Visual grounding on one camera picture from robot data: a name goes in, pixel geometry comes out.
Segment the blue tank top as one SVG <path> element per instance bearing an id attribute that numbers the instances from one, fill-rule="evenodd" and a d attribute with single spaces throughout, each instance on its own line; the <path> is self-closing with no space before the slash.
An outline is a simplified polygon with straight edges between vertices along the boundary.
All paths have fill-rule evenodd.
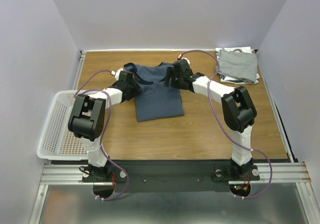
<path id="1" fill-rule="evenodd" d="M 183 116 L 182 98 L 179 89 L 165 87 L 166 70 L 172 64 L 162 62 L 149 67 L 127 63 L 124 69 L 135 75 L 141 93 L 135 97 L 137 121 Z"/>

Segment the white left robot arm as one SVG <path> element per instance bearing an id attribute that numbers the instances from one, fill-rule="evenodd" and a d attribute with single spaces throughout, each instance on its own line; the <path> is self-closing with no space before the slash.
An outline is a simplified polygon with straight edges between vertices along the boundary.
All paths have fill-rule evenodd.
<path id="1" fill-rule="evenodd" d="M 103 136 L 111 119 L 112 107 L 138 96 L 140 88 L 134 73 L 119 69 L 111 72 L 115 83 L 97 93 L 79 91 L 68 121 L 68 130 L 79 138 L 87 151 L 88 165 L 81 167 L 84 178 L 94 181 L 115 181 L 110 157 L 103 148 Z"/>

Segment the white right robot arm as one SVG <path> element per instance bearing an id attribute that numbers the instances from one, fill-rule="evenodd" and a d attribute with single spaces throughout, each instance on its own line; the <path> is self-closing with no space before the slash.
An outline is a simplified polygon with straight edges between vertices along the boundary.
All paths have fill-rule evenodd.
<path id="1" fill-rule="evenodd" d="M 230 173 L 235 179 L 242 179 L 253 166 L 251 148 L 251 132 L 257 116 L 257 111 L 248 90 L 240 86 L 233 88 L 210 80 L 202 73 L 193 73 L 187 59 L 180 59 L 166 69 L 165 87 L 189 90 L 208 97 L 210 106 L 212 101 L 222 106 L 225 124 L 231 129 L 229 135 L 216 112 L 213 114 L 224 134 L 232 142 Z"/>

